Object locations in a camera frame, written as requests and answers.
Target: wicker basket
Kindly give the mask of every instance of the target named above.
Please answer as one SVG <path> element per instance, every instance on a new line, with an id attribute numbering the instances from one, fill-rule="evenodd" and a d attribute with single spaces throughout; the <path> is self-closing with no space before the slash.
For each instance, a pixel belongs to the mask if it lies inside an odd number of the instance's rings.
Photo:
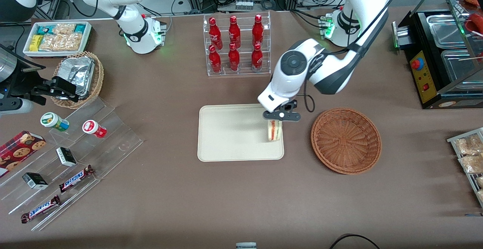
<path id="1" fill-rule="evenodd" d="M 80 57 L 90 57 L 95 61 L 94 74 L 92 75 L 92 83 L 91 83 L 91 90 L 90 90 L 89 97 L 84 100 L 79 100 L 77 103 L 74 103 L 71 100 L 61 100 L 55 97 L 51 97 L 52 101 L 54 101 L 54 103 L 57 106 L 62 106 L 63 108 L 77 109 L 77 108 L 80 108 L 80 106 L 87 103 L 92 98 L 95 98 L 96 96 L 98 96 L 100 93 L 100 90 L 102 88 L 102 81 L 104 79 L 104 68 L 102 67 L 102 63 L 100 63 L 96 55 L 90 52 L 82 52 L 79 54 L 68 56 L 67 58 L 80 58 Z M 54 76 L 57 75 L 57 73 L 59 72 L 59 67 L 60 67 L 60 63 L 59 65 L 57 65 L 57 69 L 55 69 Z"/>
<path id="2" fill-rule="evenodd" d="M 357 175 L 372 168 L 381 155 L 381 136 L 374 124 L 350 108 L 333 108 L 312 125 L 312 147 L 332 170 Z"/>

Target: red button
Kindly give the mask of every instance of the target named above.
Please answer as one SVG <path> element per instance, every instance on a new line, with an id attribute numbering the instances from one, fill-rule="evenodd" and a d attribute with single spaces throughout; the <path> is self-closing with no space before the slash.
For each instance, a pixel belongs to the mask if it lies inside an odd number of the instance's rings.
<path id="1" fill-rule="evenodd" d="M 413 60 L 411 62 L 411 68 L 413 68 L 414 70 L 418 69 L 420 66 L 421 66 L 421 62 L 419 62 L 419 60 Z"/>

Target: foil packet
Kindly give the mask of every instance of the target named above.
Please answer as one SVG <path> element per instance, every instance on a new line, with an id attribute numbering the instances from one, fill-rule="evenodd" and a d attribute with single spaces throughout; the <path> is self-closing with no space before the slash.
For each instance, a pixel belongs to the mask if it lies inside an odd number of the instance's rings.
<path id="1" fill-rule="evenodd" d="M 84 100 L 89 97 L 94 67 L 95 62 L 90 57 L 67 58 L 61 62 L 57 75 L 74 84 L 75 94 L 79 96 L 79 100 Z"/>

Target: red bottle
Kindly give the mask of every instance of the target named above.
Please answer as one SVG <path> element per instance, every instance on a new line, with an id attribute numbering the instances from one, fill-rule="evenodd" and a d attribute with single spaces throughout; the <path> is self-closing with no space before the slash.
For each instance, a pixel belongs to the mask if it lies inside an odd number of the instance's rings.
<path id="1" fill-rule="evenodd" d="M 223 42 L 221 41 L 221 31 L 216 25 L 216 19 L 211 17 L 208 21 L 210 22 L 210 40 L 212 45 L 216 46 L 216 50 L 221 50 Z"/>
<path id="2" fill-rule="evenodd" d="M 230 16 L 230 28 L 228 29 L 228 34 L 230 35 L 230 43 L 234 43 L 237 48 L 240 48 L 240 46 L 242 46 L 242 38 L 236 16 Z"/>
<path id="3" fill-rule="evenodd" d="M 255 15 L 255 24 L 252 28 L 252 43 L 255 44 L 263 43 L 263 25 L 262 25 L 262 15 Z"/>
<path id="4" fill-rule="evenodd" d="M 215 74 L 219 74 L 221 73 L 220 55 L 216 52 L 216 48 L 214 45 L 210 45 L 208 49 L 210 50 L 210 55 L 208 55 L 208 58 L 210 59 L 210 65 L 212 67 L 212 70 Z"/>
<path id="5" fill-rule="evenodd" d="M 233 72 L 238 72 L 238 70 L 240 69 L 240 53 L 238 53 L 235 43 L 230 44 L 230 52 L 228 53 L 228 58 L 230 59 L 230 69 Z"/>
<path id="6" fill-rule="evenodd" d="M 260 72 L 262 69 L 262 58 L 263 58 L 263 53 L 260 50 L 262 48 L 260 43 L 255 44 L 255 50 L 252 53 L 252 70 L 254 72 Z"/>

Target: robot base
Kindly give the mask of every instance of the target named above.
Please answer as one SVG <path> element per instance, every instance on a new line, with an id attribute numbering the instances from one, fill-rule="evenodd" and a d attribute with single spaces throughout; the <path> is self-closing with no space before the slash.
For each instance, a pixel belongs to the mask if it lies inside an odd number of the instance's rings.
<path id="1" fill-rule="evenodd" d="M 129 41 L 126 38 L 128 46 L 138 54 L 147 54 L 156 49 L 158 46 L 164 45 L 166 39 L 166 25 L 152 18 L 145 18 L 148 23 L 148 31 L 138 42 Z"/>
<path id="2" fill-rule="evenodd" d="M 340 25 L 338 25 L 338 22 L 337 22 L 337 17 L 340 14 L 340 12 L 341 12 L 340 10 L 335 10 L 332 13 L 326 14 L 326 18 L 330 18 L 331 22 L 319 20 L 320 26 L 327 27 L 327 29 L 320 30 L 320 35 L 322 39 L 328 39 L 336 46 L 346 47 L 348 46 L 347 44 L 348 34 L 345 32 L 345 30 L 342 27 L 340 27 Z M 349 44 L 355 41 L 355 39 L 357 39 L 357 34 L 352 33 L 349 40 Z"/>

